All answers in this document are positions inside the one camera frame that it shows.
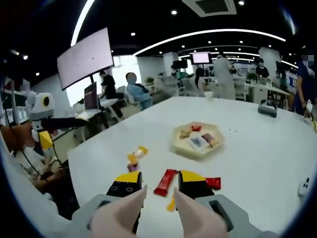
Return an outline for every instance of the hand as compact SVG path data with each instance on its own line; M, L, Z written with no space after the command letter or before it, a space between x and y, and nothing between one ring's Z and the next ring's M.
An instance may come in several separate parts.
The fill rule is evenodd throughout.
M66 170L63 167L59 167L58 170L54 173L54 175L49 177L49 181L57 180L65 176Z

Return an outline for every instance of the cup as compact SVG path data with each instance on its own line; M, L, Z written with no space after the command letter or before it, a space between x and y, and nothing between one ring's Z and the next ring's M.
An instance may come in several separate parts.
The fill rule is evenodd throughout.
M208 102L211 102L213 99L213 92L205 92L205 97L207 98Z

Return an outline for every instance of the red wrapper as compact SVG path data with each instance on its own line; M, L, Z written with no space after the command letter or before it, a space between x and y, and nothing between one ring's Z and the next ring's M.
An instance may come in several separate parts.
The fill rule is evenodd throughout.
M221 178L205 178L207 186L215 189L220 190L221 189Z
M154 190L154 194L166 197L167 196L167 191L172 183L172 180L174 176L178 173L177 170L166 170L163 178L159 182L158 187Z

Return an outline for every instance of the wooden tray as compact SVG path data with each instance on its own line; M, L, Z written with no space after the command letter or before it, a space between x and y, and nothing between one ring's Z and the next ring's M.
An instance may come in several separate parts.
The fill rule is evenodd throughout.
M198 152L196 151L188 142L188 138L185 139L180 139L179 135L181 133L182 130L191 130L191 126L192 125L200 125L202 126L202 129L200 132L195 132L192 131L190 137L193 137L195 135L203 135L205 133L209 133L211 134L219 143L214 146L213 148L207 149L204 152ZM207 155L208 153L210 153L211 151L217 149L219 146L221 146L224 143L224 137L221 134L218 126L213 125L213 124L207 124L207 123L201 123L201 122L197 122L197 121L193 121L189 124L186 125L181 125L178 127L175 127L173 129L173 134L172 134L172 147L178 151L178 152L182 152L182 153L186 153L195 157L204 157L205 155Z

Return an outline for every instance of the ceiling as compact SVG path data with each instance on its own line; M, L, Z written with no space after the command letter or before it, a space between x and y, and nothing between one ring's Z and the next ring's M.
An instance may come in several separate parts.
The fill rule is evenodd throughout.
M299 4L286 0L280 3L276 0L245 0L244 6L240 6L238 0L234 2L236 15L200 18L181 0L96 0L81 27L78 41L108 27L113 55L130 55L157 42L191 32L248 29L282 37L286 42L252 33L207 33L171 41L138 56L159 56L159 52L170 51L183 51L179 54L186 55L194 48L202 47L205 48L197 51L213 52L217 47L222 51L237 52L241 48L241 52L258 54L260 47L272 45L273 49L282 52L285 61L292 63L296 60L294 53L303 44L309 44L309 34L305 34L308 32L307 22L313 16L309 1L302 0ZM85 3L86 0L2 0L0 27L4 34L0 57L7 60L6 65L9 63L10 72L33 85L57 73L56 58L70 47ZM289 21L283 17L282 9L286 9L297 26L295 36ZM177 15L172 15L172 10L176 10ZM12 49L20 52L20 56L12 54L9 51ZM28 56L27 60L23 60L24 55Z

